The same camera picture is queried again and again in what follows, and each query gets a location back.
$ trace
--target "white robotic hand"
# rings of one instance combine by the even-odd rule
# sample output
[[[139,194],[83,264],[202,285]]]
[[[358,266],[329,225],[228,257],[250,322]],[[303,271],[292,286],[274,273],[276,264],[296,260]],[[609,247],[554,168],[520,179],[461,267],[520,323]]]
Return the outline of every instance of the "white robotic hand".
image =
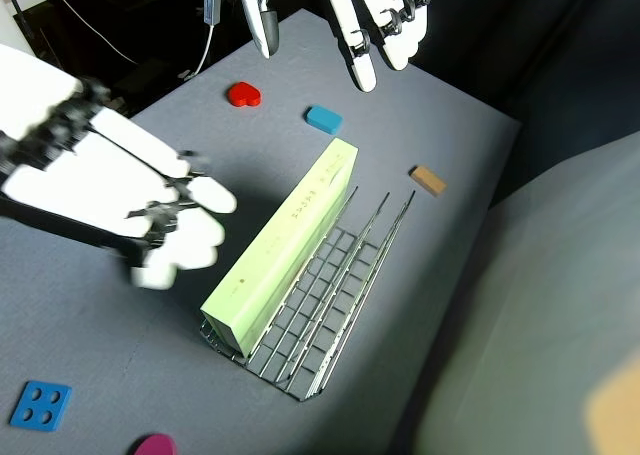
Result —
[[[278,46],[277,19],[267,9],[268,0],[242,0],[245,15],[260,52],[269,58]],[[362,0],[375,24],[380,48],[395,70],[402,70],[427,33],[427,5],[431,0]],[[376,76],[369,56],[371,37],[362,27],[354,0],[329,0],[349,48],[348,64],[361,90],[376,86]]]
[[[134,284],[216,262],[235,197],[102,106],[106,90],[0,45],[0,215],[118,250]]]

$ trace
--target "blue square block with holes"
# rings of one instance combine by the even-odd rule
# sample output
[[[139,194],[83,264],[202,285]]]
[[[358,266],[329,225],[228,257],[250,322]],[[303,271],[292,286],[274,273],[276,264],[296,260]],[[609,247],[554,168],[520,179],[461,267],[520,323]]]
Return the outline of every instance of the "blue square block with holes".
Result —
[[[314,105],[305,117],[307,123],[323,132],[335,135],[342,126],[342,117],[320,105]]]
[[[9,425],[29,430],[53,432],[62,420],[62,414],[70,396],[71,387],[66,385],[28,382]]]

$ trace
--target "wire grid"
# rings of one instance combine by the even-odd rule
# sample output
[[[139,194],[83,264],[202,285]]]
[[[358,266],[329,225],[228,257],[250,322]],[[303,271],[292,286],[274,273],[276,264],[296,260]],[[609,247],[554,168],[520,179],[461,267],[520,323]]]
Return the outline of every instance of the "wire grid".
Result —
[[[202,336],[215,350],[299,401],[321,393],[412,198],[380,246],[365,237],[387,197],[359,235],[334,226],[248,358],[222,342],[206,320]]]

